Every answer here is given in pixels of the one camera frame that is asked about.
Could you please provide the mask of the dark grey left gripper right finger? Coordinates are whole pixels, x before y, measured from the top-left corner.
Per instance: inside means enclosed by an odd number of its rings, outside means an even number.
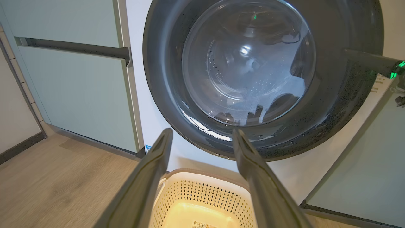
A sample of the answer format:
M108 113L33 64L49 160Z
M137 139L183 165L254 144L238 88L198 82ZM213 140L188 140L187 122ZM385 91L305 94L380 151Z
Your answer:
M258 228L313 228L241 129L233 130L233 149L239 173L249 184Z

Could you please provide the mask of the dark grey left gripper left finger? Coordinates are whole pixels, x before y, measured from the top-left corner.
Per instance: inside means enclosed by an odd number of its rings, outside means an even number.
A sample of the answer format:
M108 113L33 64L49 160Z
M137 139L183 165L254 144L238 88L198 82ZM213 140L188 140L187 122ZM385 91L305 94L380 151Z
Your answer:
M161 177L166 173L173 130L164 129L93 228L147 228Z

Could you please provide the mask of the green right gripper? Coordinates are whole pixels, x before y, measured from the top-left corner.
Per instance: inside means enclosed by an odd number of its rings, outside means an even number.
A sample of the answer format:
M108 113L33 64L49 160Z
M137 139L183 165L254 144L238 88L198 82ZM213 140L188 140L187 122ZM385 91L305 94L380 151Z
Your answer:
M351 49L344 49L344 54L349 60L357 62L382 76L389 76L390 79L405 74L405 60Z

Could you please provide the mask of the round black glass washer door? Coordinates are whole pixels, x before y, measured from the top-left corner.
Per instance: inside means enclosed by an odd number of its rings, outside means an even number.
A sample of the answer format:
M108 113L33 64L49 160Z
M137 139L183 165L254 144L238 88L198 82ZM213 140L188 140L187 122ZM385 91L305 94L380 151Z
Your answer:
M380 0L153 0L143 42L158 110L189 143L235 159L234 129L262 158L307 152L340 131L377 73Z

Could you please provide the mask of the white perforated laundry basket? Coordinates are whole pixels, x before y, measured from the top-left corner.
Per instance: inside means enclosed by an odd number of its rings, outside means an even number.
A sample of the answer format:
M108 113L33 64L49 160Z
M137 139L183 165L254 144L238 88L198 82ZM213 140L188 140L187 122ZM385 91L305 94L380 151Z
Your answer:
M164 175L147 228L191 228L194 221L217 228L258 228L248 187L198 170Z

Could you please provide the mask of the white front-load washing machine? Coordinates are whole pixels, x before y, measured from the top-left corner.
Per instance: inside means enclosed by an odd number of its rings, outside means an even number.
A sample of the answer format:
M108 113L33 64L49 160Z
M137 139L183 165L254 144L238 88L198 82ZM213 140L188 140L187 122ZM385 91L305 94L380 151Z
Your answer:
M237 162L217 157L193 148L168 124L156 106L150 92L144 68L143 42L146 19L153 0L126 0L130 45L140 114L142 138L152 146L159 134L173 130L173 142L167 171L178 169L199 170L216 176L243 182ZM384 47L380 56L405 60L405 0L380 0L383 12ZM302 154L266 161L297 204L300 204L332 167L343 150L370 117L383 94L395 79L377 75L365 102L353 118L333 137Z

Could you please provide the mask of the dark cabinet plinth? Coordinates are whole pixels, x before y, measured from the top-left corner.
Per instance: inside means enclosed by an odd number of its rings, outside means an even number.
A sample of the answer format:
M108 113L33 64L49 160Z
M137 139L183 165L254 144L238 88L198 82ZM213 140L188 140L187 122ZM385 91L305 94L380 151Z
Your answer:
M370 219L364 219L349 214L340 213L321 207L309 205L306 201L302 201L299 207L306 213L312 216L320 217L322 219L329 219L331 221L353 225L360 228L405 228L394 226L386 223L376 222Z

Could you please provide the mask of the pale green cabinet plain front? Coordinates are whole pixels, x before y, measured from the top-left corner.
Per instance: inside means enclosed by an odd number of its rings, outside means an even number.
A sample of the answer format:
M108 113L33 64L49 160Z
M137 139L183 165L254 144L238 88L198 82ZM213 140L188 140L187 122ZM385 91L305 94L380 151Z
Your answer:
M405 228L405 76L395 79L305 206Z

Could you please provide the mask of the pale green cabinet with drawers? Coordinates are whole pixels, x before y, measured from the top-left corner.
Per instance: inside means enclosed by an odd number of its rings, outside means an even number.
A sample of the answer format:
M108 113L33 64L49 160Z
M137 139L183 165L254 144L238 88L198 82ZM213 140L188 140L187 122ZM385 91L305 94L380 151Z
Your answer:
M133 59L14 39L130 48L126 0L0 0L0 23L45 123L129 153L143 147Z

